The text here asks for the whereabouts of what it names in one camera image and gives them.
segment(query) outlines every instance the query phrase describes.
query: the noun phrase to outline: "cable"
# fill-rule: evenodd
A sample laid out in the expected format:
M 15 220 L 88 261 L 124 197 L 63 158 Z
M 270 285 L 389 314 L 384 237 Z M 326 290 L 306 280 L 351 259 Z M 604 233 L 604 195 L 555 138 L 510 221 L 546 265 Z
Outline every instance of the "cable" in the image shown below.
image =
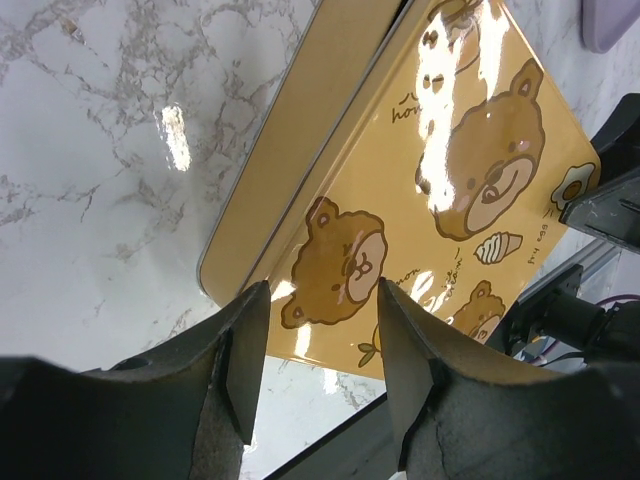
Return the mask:
M 640 295 L 635 293 L 625 293 L 624 295 L 613 295 L 612 297 L 605 298 L 596 303 L 597 307 L 604 307 L 608 303 L 617 302 L 619 300 L 640 300 Z

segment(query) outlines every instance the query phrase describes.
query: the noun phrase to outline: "bear illustration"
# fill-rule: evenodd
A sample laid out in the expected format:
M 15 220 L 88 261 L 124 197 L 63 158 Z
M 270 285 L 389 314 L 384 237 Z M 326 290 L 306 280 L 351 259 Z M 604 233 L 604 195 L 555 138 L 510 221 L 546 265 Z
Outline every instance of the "bear illustration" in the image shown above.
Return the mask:
M 469 302 L 454 313 L 449 321 L 465 335 L 484 342 L 498 326 L 506 310 L 502 299 L 491 294 L 491 283 L 482 280 L 471 292 Z
M 430 68 L 442 66 L 442 59 L 451 56 L 460 43 L 456 58 L 455 73 L 464 72 L 480 58 L 480 15 L 482 0 L 445 0 L 429 12 L 429 25 L 422 36 L 426 47 L 421 54 L 422 61 Z M 444 78 L 442 71 L 431 72 L 431 81 Z
M 309 239 L 291 269 L 295 291 L 282 308 L 282 326 L 334 325 L 367 303 L 387 256 L 384 223 L 368 212 L 340 213 L 319 197 L 306 216 Z
M 509 91 L 464 114 L 451 131 L 446 159 L 420 158 L 416 185 L 430 196 L 443 237 L 463 241 L 486 230 L 533 180 L 545 143 L 536 102 L 542 79 L 536 61 L 528 60 Z

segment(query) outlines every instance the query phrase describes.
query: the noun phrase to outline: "white marble surface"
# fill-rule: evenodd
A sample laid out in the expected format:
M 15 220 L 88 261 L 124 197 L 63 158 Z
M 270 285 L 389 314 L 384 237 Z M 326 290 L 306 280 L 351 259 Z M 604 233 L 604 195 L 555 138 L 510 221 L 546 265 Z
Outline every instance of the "white marble surface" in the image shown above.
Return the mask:
M 197 260 L 314 3 L 0 2 L 1 354 L 106 367 L 217 309 Z M 594 55 L 578 0 L 508 4 L 589 135 L 640 91 L 640 24 Z M 268 358 L 243 478 L 383 390 Z

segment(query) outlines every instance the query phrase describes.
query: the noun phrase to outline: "glossy surface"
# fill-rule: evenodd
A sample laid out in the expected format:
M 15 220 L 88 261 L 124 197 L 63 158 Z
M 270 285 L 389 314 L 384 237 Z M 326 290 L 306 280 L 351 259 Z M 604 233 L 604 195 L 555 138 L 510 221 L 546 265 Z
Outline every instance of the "glossy surface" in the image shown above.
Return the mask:
M 332 164 L 269 276 L 288 287 L 274 355 L 380 378 L 381 275 L 484 342 L 564 233 L 562 202 L 597 184 L 597 155 L 500 3 L 421 7 L 314 167 Z

